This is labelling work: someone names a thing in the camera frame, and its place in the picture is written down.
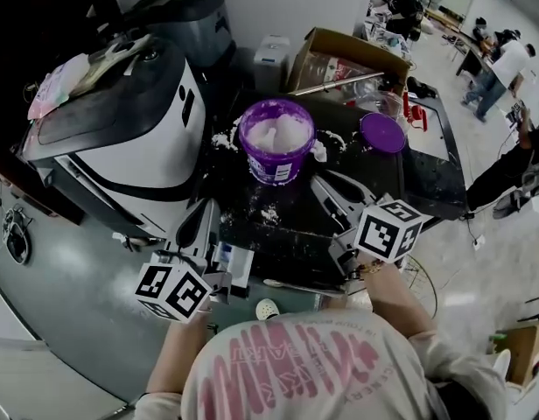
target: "white t-shirt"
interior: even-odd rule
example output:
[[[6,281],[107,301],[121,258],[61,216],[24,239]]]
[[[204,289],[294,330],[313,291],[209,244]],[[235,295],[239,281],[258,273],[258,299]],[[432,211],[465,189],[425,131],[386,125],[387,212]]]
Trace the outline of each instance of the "white t-shirt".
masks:
[[[456,382],[489,418],[506,416],[501,377],[435,332],[407,340],[368,311],[299,313],[220,332],[184,393],[145,395],[135,420],[448,420],[431,381]]]
[[[513,79],[524,69],[530,56],[518,40],[511,40],[500,49],[503,55],[493,64],[492,70],[500,83],[508,88]]]

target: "black and white cube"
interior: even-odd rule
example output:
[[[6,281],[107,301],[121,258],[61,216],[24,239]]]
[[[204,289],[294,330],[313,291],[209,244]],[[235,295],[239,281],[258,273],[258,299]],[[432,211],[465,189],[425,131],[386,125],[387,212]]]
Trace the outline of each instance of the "black and white cube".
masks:
[[[421,233],[423,216],[402,200],[363,211],[354,246],[386,263],[406,256]]]
[[[188,262],[146,263],[139,272],[136,297],[161,319],[187,324],[211,294],[211,287]]]

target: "purple lid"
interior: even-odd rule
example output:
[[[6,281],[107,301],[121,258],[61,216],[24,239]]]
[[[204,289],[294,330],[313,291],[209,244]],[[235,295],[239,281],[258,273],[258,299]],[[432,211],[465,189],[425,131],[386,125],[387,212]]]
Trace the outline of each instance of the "purple lid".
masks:
[[[395,153],[406,144],[406,136],[398,123],[384,114],[367,114],[360,119],[360,133],[379,151]]]

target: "purple tub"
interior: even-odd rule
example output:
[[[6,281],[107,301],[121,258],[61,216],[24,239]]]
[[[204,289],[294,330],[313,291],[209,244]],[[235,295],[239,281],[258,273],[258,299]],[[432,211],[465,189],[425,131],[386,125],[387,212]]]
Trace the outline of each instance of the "purple tub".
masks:
[[[247,139],[249,131],[259,122],[269,118],[289,115],[306,123],[310,130],[308,141],[285,154],[271,153],[256,148]],[[263,184],[283,186],[291,182],[301,169],[306,155],[314,145],[314,122],[310,114],[298,104],[287,100],[265,100],[250,106],[242,115],[239,125],[239,138],[248,154],[250,171]]]

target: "white shoe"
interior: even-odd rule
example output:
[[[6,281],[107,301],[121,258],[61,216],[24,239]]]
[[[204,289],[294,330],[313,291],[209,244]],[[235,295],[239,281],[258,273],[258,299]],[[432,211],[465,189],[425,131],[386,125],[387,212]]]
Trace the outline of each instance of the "white shoe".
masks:
[[[260,300],[255,306],[255,315],[258,320],[267,320],[279,315],[279,308],[276,303],[270,298]]]

